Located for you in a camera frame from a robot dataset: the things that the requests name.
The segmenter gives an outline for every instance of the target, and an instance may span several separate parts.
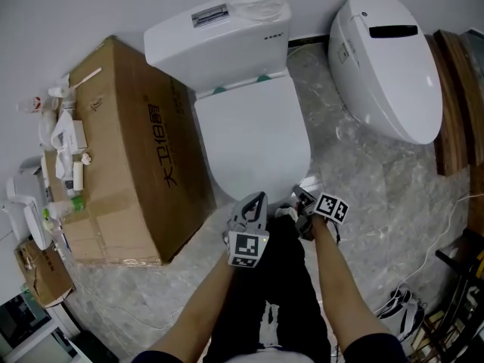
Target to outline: smart toilet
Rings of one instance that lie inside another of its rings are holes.
[[[376,132],[429,144],[442,92],[429,45],[397,0],[348,0],[334,19],[328,61],[350,113]]]
[[[272,20],[232,14],[215,0],[144,34],[147,62],[195,91],[208,164],[220,188],[241,200],[290,196],[311,151],[286,66],[291,12]]]

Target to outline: marble floor tile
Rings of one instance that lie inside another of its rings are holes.
[[[322,45],[290,53],[288,69],[311,141],[312,164],[303,185],[315,195],[325,190],[348,202],[340,249],[363,298],[377,309],[422,265],[428,246],[447,228],[455,201],[469,191],[469,172],[438,176],[432,145],[395,141],[355,120],[338,95]],[[171,327],[224,251],[221,233],[234,201],[214,181],[213,188],[218,209],[170,265],[93,267],[76,263],[67,252],[67,269],[77,287],[67,305],[122,361],[130,361]],[[467,200],[455,206],[448,233],[429,251],[426,266],[408,280],[429,308],[449,277],[433,254],[461,234],[467,209]],[[302,244],[321,301],[315,246]]]

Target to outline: black sleeve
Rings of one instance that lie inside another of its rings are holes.
[[[132,363],[183,363],[173,355],[161,351],[144,351]]]
[[[363,336],[351,343],[343,354],[346,363],[371,361],[372,363],[406,363],[402,345],[389,334]]]

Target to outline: person's left arm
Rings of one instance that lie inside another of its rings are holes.
[[[150,350],[166,352],[183,363],[196,363],[208,343],[225,301],[234,268],[224,252],[205,277],[172,328]]]

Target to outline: large cardboard box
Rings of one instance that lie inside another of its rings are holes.
[[[84,263],[169,262],[215,206],[188,93],[144,55],[106,39],[70,74],[76,117],[84,122],[85,211],[64,233]],[[49,171],[54,200],[64,196]]]
[[[66,267],[51,247],[42,251],[28,240],[15,250],[15,256],[30,293],[44,308],[62,302],[73,289]]]

